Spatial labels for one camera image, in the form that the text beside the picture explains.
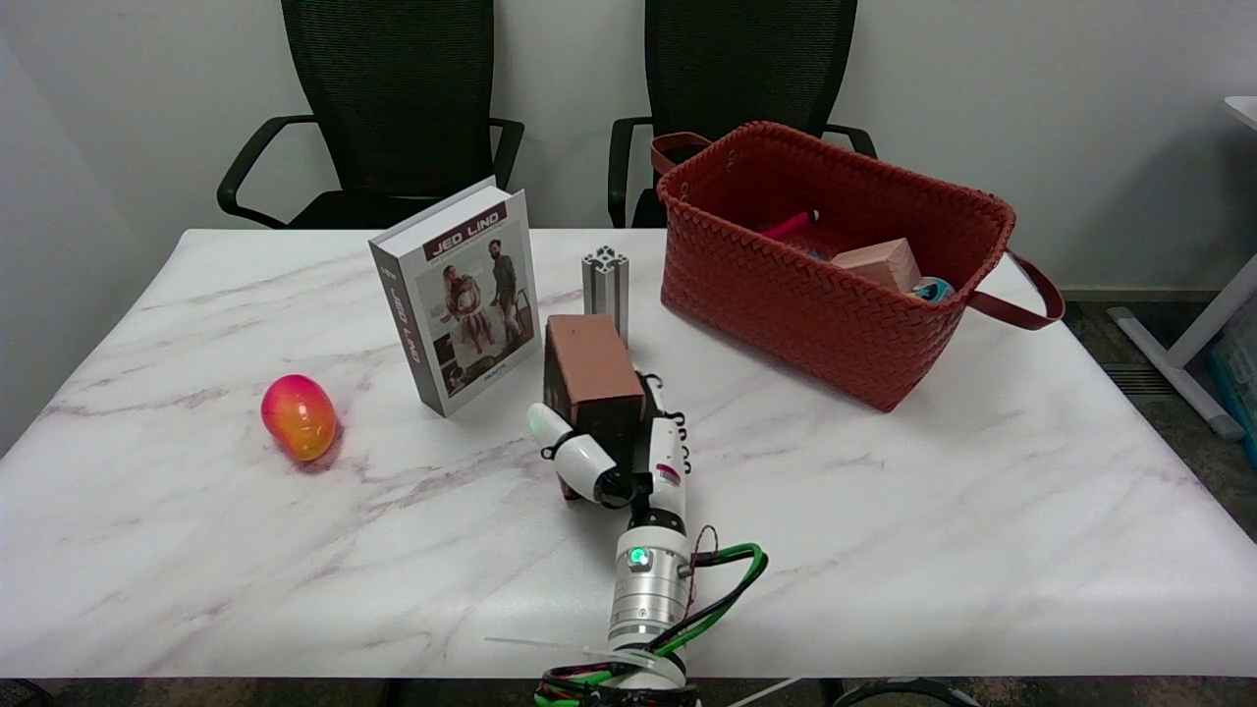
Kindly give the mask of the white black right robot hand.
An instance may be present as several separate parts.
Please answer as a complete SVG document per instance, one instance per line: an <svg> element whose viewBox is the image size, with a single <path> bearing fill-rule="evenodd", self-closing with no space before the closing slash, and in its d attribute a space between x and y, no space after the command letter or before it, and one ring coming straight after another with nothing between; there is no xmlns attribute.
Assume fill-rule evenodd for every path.
<svg viewBox="0 0 1257 707"><path fill-rule="evenodd" d="M664 406L662 380L637 372L646 401L627 460L615 460L588 431L574 430L553 408L535 403L525 421L541 457L554 465L567 501L628 509L628 531L656 527L686 536L688 431L685 416Z"/></svg>

